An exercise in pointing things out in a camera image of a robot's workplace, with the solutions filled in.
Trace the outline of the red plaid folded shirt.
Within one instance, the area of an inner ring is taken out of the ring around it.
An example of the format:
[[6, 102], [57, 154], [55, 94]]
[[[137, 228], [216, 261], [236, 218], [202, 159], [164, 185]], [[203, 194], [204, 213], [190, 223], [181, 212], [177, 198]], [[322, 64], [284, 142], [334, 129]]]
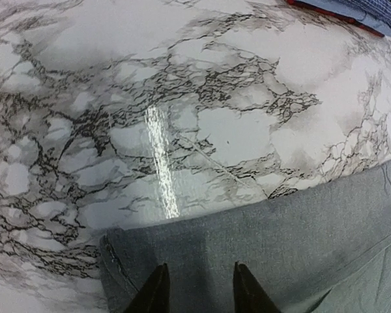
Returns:
[[341, 14], [337, 14], [335, 12], [331, 12], [329, 10], [324, 10], [322, 8], [319, 8], [319, 7], [316, 7], [316, 6], [313, 6], [313, 5], [309, 5], [307, 3], [304, 3], [302, 1], [294, 1], [294, 0], [286, 0], [286, 3], [289, 4], [289, 5], [293, 5], [295, 7], [298, 7], [298, 8], [303, 8], [303, 9], [307, 9], [307, 10], [312, 10], [314, 12], [318, 12], [320, 14], [323, 14], [323, 15], [326, 15], [326, 16], [331, 16], [333, 18], [336, 18], [336, 19], [339, 19], [343, 22], [346, 22], [346, 23], [349, 23], [351, 25], [354, 25], [355, 27], [358, 27], [362, 30], [365, 30], [377, 37], [385, 37], [384, 34], [358, 22], [357, 20], [355, 20], [354, 18], [350, 18], [350, 17], [347, 17], [347, 16], [343, 16]]

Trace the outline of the grey long sleeve shirt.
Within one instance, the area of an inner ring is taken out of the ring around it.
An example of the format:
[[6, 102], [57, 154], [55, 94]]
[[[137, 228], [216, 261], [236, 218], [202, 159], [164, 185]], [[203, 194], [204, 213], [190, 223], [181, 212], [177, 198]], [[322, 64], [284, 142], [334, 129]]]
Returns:
[[172, 312], [232, 312], [246, 265], [283, 312], [391, 312], [391, 161], [287, 196], [100, 240], [110, 312], [166, 264]]

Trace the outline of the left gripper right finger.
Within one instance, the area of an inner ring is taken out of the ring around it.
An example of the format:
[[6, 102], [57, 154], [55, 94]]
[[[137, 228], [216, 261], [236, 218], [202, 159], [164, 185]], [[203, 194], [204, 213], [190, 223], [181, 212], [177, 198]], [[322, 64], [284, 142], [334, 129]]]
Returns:
[[233, 298], [235, 313], [281, 313], [244, 263], [234, 266]]

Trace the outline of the blue checked folded shirt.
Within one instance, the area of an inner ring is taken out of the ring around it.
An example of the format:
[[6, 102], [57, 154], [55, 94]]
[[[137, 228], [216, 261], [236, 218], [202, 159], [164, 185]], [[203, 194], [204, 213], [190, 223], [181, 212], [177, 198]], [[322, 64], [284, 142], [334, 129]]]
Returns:
[[391, 38], [391, 1], [302, 1], [324, 10], [354, 18]]

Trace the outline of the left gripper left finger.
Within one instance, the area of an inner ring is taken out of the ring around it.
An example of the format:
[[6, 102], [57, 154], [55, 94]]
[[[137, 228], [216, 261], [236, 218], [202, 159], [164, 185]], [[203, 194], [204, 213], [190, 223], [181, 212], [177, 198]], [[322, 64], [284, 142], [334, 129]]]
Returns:
[[170, 277], [166, 263], [158, 265], [124, 313], [169, 313]]

